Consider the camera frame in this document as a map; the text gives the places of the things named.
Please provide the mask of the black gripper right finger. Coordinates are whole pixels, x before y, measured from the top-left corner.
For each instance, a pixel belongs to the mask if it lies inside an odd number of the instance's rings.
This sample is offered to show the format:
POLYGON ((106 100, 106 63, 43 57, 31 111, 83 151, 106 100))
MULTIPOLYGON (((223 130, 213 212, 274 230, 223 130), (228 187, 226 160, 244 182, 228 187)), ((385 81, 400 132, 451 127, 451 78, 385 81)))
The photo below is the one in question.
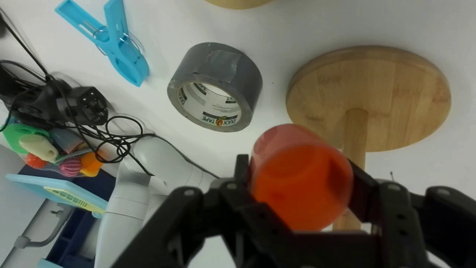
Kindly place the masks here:
POLYGON ((376 234, 342 237, 341 268, 436 268, 428 254, 451 268, 476 268, 476 202, 449 187, 422 196, 376 181, 351 164, 351 212, 376 234))

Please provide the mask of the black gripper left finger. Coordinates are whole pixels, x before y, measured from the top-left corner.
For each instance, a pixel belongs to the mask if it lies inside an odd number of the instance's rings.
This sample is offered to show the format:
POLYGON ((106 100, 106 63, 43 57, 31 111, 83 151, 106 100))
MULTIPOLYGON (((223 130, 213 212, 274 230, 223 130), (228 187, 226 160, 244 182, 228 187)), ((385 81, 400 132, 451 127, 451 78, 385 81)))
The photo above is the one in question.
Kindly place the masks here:
POLYGON ((189 268, 208 239, 219 237, 235 268, 278 268, 272 242, 278 220, 251 197, 250 164, 238 156, 232 179, 202 194, 182 187, 113 261, 112 268, 189 268))

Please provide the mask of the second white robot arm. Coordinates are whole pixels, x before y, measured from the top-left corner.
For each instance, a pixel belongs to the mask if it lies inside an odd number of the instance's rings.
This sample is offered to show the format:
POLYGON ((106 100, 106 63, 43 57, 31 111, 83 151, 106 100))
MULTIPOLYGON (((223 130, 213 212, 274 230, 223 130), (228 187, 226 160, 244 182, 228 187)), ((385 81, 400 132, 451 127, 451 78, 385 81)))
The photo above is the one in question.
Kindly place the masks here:
POLYGON ((422 196, 354 170, 351 211, 375 234, 296 234, 248 191, 250 164, 231 179, 204 172, 161 138, 144 138, 119 169, 101 221, 94 268, 187 268, 220 237, 235 268, 476 268, 476 202, 448 188, 422 196))

